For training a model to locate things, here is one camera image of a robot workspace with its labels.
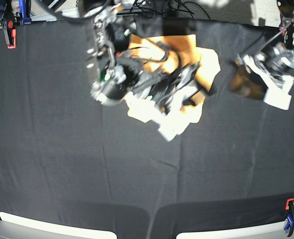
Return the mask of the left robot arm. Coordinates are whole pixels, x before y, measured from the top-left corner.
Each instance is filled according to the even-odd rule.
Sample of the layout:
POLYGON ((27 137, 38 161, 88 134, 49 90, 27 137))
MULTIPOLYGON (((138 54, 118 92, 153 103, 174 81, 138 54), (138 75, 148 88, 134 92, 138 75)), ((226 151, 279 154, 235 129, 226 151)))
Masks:
POLYGON ((243 97, 271 101, 290 100, 294 84, 294 0, 277 1, 281 24, 279 31, 255 54, 239 54, 237 72, 230 91, 243 97))

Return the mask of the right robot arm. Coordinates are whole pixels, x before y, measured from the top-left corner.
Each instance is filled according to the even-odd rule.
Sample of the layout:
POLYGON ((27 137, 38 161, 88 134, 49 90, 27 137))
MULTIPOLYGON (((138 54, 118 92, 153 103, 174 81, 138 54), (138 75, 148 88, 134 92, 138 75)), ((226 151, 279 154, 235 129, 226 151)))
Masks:
POLYGON ((106 106, 125 101, 131 116, 146 121, 193 105, 200 62, 184 60, 163 40, 138 36, 134 24, 119 16, 122 8, 119 0, 79 2, 89 34, 92 98, 106 106))

